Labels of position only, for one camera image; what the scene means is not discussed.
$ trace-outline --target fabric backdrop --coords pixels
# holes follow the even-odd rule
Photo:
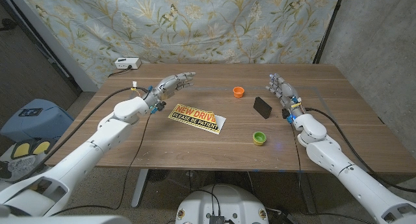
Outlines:
[[[26,0],[98,87],[118,57],[312,63],[337,0]]]

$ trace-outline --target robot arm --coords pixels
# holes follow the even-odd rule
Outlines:
[[[103,155],[126,141],[137,114],[162,110],[164,100],[176,91],[192,86],[195,72],[172,75],[151,89],[145,98],[135,97],[118,103],[114,111],[99,122],[97,131],[45,173],[15,183],[0,192],[0,204],[12,215],[50,216],[62,210],[74,188],[94,168]]]
[[[311,114],[305,114],[301,99],[290,84],[278,74],[270,75],[269,84],[266,89],[279,97],[287,121],[301,131],[297,139],[306,147],[308,157],[335,175],[377,223],[416,223],[416,204],[391,193],[355,165],[328,136],[325,126]]]

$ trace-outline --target electrical cord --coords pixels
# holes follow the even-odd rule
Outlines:
[[[211,201],[213,202],[213,215],[215,216],[215,214],[214,214],[214,199],[213,199],[213,195],[214,195],[214,187],[215,187],[215,185],[216,185],[216,181],[215,181],[215,183],[214,183],[214,186],[213,186],[213,189],[211,190]]]
[[[144,139],[144,133],[146,132],[146,129],[147,129],[147,126],[148,126],[148,123],[149,123],[150,116],[151,116],[151,114],[149,115],[148,120],[146,121],[146,125],[144,126],[142,140],[140,141],[140,145],[138,146],[138,149],[136,151],[136,155],[135,155],[135,157],[133,157],[133,160],[130,162],[129,168],[127,169],[127,172],[125,173],[124,183],[123,183],[123,190],[122,190],[122,197],[120,198],[120,202],[118,203],[118,206],[116,208],[113,208],[113,207],[103,206],[103,205],[80,205],[80,206],[74,206],[74,207],[71,207],[71,208],[66,208],[64,210],[61,210],[59,212],[56,212],[56,213],[52,214],[51,217],[52,216],[55,216],[55,215],[58,215],[58,214],[61,214],[63,212],[66,212],[66,211],[69,211],[69,210],[78,209],[78,208],[106,208],[106,209],[109,209],[109,210],[117,210],[117,209],[120,208],[120,206],[122,205],[122,201],[123,201],[123,197],[124,197],[124,191],[125,191],[125,184],[127,182],[127,178],[128,178],[128,175],[129,175],[129,172],[130,172],[130,169],[131,169],[131,165],[135,161],[135,158],[136,158],[136,156],[138,154],[138,151],[140,150],[140,146],[142,146],[143,139]]]
[[[342,214],[333,214],[333,213],[316,213],[316,214],[304,214],[302,211],[300,211],[301,214],[303,215],[308,215],[308,216],[337,216],[337,217],[342,217],[342,218],[349,218],[349,219],[353,219],[356,221],[360,221],[363,223],[368,223],[368,224],[374,224],[370,221],[365,221],[359,218],[355,218],[355,217],[351,217],[351,216],[347,216],[347,215],[342,215]]]
[[[252,185],[253,195],[255,195],[253,181],[252,181],[252,177],[250,176],[250,172],[247,171],[247,175],[248,175],[248,179],[250,180],[250,184]]]
[[[218,201],[218,198],[216,198],[216,195],[214,195],[214,193],[208,192],[208,191],[205,191],[205,190],[201,190],[201,189],[195,190],[194,192],[206,192],[208,194],[211,194],[211,197],[213,196],[216,199],[216,203],[218,204],[218,215],[221,214],[221,211],[220,211],[221,210],[220,209],[220,202]]]
[[[371,167],[365,163],[365,161],[358,155],[357,151],[352,147],[351,143],[348,141],[348,139],[346,138],[344,132],[341,130],[341,128],[339,127],[338,123],[335,122],[335,120],[333,118],[331,118],[331,116],[327,115],[325,112],[317,110],[315,108],[305,108],[306,111],[315,111],[318,112],[319,114],[322,114],[323,116],[327,117],[329,120],[331,120],[331,122],[337,127],[339,133],[341,134],[341,136],[343,137],[344,141],[346,142],[347,146],[350,148],[351,152],[358,158],[358,160],[372,173],[372,175],[377,179],[380,180],[382,182],[384,182],[387,185],[390,185],[394,188],[397,188],[399,190],[405,191],[405,192],[413,192],[416,193],[416,189],[411,189],[411,188],[404,188],[402,186],[398,186],[396,184],[393,184],[383,178],[381,178],[381,176],[379,176],[373,169],[371,169]]]
[[[301,169],[301,166],[300,166],[300,156],[299,156],[298,144],[297,144],[297,139],[296,139],[296,133],[294,133],[294,126],[293,126],[293,124],[291,124],[291,127],[292,127],[292,133],[293,133],[293,137],[294,137],[294,145],[295,145],[295,147],[296,147],[296,152],[297,152],[297,154],[298,154],[298,162],[299,162],[299,172],[298,172],[298,192],[299,192],[299,195],[301,195],[301,196],[302,196],[302,192],[300,191],[300,169]],[[278,213],[278,212],[281,212],[280,210],[274,210],[274,209],[271,209],[271,208],[266,208],[266,209],[269,209],[269,210],[275,211],[275,212],[277,212],[277,213]],[[349,219],[353,219],[353,220],[360,221],[360,222],[364,222],[364,223],[368,223],[368,224],[374,224],[374,223],[371,223],[371,222],[369,222],[369,221],[365,221],[365,220],[363,220],[363,219],[359,219],[359,218],[355,218],[355,217],[352,217],[352,216],[347,216],[347,215],[343,215],[343,214],[319,213],[319,212],[314,213],[314,214],[305,214],[305,213],[303,213],[300,209],[299,209],[299,212],[300,212],[301,214],[303,214],[303,215],[309,215],[309,216],[324,216],[324,215],[327,215],[327,216],[338,216],[338,217],[342,217],[342,218],[349,218]]]
[[[37,166],[35,166],[28,174],[22,176],[20,179],[15,180],[11,183],[17,183],[20,182],[22,180],[25,180],[27,178],[29,178],[30,176],[32,176],[39,168],[43,167],[44,163],[49,160],[77,131],[78,129],[87,121],[87,119],[101,106],[103,105],[108,99],[110,99],[113,95],[116,95],[117,93],[126,91],[126,90],[130,90],[131,88],[122,88],[121,90],[115,91],[112,94],[108,95],[106,98],[104,98],[104,100],[102,100],[102,102],[100,102],[93,110],[91,110],[91,112],[85,116],[85,118],[78,124],[78,126],[76,126],[76,128],[74,128],[67,137],[65,137],[65,139],[63,139],[63,141],[58,144],[51,152],[49,152],[48,154],[46,154],[45,158],[39,162],[39,164]],[[142,87],[138,87],[138,89],[142,90],[145,93],[148,93],[149,91],[145,88]]]
[[[190,171],[188,171],[189,175],[189,193],[192,193],[192,183],[190,182]]]
[[[216,203],[218,204],[218,215],[220,216],[221,215],[220,202],[218,201],[218,198],[216,198],[216,196],[214,195],[215,185],[216,185],[216,183],[214,184],[213,189],[212,189],[211,192],[207,192],[207,191],[201,190],[201,189],[195,190],[195,192],[207,192],[207,193],[211,194],[211,201],[213,202],[213,216],[215,216],[215,214],[214,214],[214,199],[213,199],[213,197],[215,197]],[[191,193],[192,192],[192,183],[190,181],[190,171],[189,171],[189,189],[190,189],[189,192]]]
[[[110,76],[112,76],[112,75],[117,75],[117,74],[120,74],[120,73],[126,72],[126,71],[130,70],[131,68],[132,68],[132,66],[131,66],[131,65],[129,65],[127,68],[125,68],[125,69],[123,69],[123,70],[121,70],[121,71],[111,73],[108,77],[110,77]]]

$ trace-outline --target wooden table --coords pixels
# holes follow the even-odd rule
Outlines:
[[[416,160],[338,69],[330,65],[143,64],[138,70],[109,78],[65,135],[101,100],[116,90],[130,86],[132,81],[148,87],[169,75],[185,71],[197,73],[195,85],[167,100],[165,110],[150,117],[145,133],[148,117],[142,116],[128,141],[109,151],[98,166],[127,167],[134,159],[133,167],[150,169],[298,171],[291,126],[281,117],[278,98],[264,88],[268,84],[268,75],[279,73],[297,89],[304,106],[317,108],[335,118],[356,151],[373,170],[381,173],[416,171]],[[243,98],[233,97],[235,86],[245,89]],[[56,164],[81,145],[95,132],[98,121],[109,114],[116,103],[128,99],[130,95],[131,92],[126,91],[108,100],[48,164]],[[261,97],[273,108],[268,119],[253,109],[256,97]],[[216,135],[168,119],[178,103],[227,118],[221,133]],[[343,152],[358,162],[332,123],[316,112],[312,114],[327,127],[328,134],[340,143]],[[255,131],[262,131],[267,136],[261,147],[252,142]],[[323,171],[310,161],[304,147],[297,146],[302,171]]]

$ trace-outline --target table leg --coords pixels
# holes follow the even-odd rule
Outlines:
[[[140,204],[140,199],[142,198],[144,187],[146,185],[146,178],[148,176],[149,169],[140,169],[138,174],[135,193],[133,194],[133,199],[131,201],[131,206],[137,208]]]
[[[306,173],[299,174],[300,179],[300,189],[302,189],[302,195],[306,204],[307,212],[314,214],[317,212],[315,206],[315,201],[313,200],[313,195],[311,191],[311,185]]]

